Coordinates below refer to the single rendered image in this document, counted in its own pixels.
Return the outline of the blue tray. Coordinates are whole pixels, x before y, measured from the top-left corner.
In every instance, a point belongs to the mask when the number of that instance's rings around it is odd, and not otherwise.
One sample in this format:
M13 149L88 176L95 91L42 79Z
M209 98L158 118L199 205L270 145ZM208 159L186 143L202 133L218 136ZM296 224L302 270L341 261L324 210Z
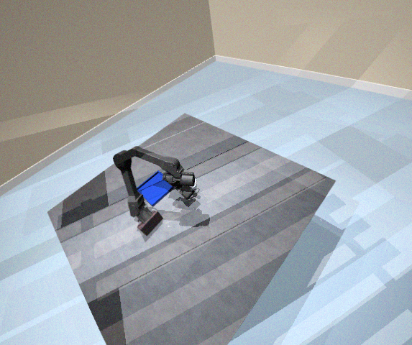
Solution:
M137 192L142 194L143 198L152 206L174 189L168 182L162 180L162 175L160 171L157 171L137 187Z

